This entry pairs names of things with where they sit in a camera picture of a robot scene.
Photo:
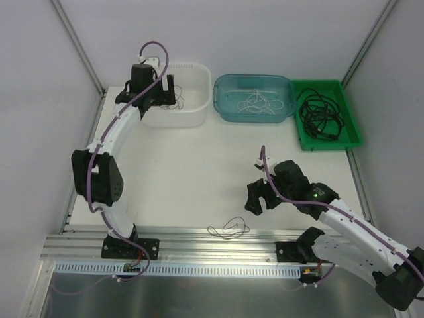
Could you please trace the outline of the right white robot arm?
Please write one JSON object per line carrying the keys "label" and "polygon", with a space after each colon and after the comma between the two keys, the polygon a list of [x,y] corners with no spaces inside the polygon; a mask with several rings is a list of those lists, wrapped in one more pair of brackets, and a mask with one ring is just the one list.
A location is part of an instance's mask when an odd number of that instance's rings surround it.
{"label": "right white robot arm", "polygon": [[422,300],[423,249],[408,248],[357,217],[329,186],[312,183],[292,160],[270,162],[261,154],[255,163],[263,176],[247,185],[247,211],[259,216],[264,209],[290,203],[305,215],[338,232],[309,227],[293,242],[277,242],[276,253],[291,262],[324,260],[344,268],[369,283],[388,305],[407,311]]}

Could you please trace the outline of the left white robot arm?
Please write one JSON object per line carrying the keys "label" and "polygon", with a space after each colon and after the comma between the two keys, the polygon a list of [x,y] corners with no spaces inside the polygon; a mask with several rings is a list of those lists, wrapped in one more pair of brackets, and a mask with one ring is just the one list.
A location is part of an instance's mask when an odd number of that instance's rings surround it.
{"label": "left white robot arm", "polygon": [[76,192],[84,197],[92,213],[101,215],[108,228],[102,258],[132,258],[138,264],[148,256],[139,245],[136,225],[122,198],[124,180],[117,158],[131,131],[152,106],[174,103],[174,88],[163,88],[164,74],[151,58],[134,64],[130,80],[115,98],[110,123],[85,150],[72,153]]}

